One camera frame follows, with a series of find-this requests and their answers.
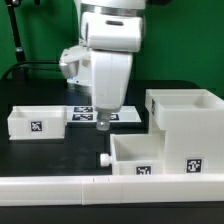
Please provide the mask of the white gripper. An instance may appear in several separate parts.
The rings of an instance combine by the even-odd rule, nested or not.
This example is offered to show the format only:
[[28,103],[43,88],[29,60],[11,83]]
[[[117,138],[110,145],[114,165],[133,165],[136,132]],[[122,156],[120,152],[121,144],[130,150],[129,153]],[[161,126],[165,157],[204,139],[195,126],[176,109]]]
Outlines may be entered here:
[[131,53],[91,52],[92,104],[99,112],[96,121],[98,130],[109,129],[109,113],[118,112],[124,103],[132,59]]

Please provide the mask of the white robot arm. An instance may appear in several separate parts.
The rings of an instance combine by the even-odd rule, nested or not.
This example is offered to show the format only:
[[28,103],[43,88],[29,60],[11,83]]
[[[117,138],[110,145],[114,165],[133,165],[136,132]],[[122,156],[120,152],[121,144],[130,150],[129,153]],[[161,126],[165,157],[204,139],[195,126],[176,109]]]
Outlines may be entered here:
[[64,50],[63,75],[71,79],[87,67],[96,127],[106,131],[123,106],[133,54],[144,36],[146,0],[74,0],[79,15],[79,44]]

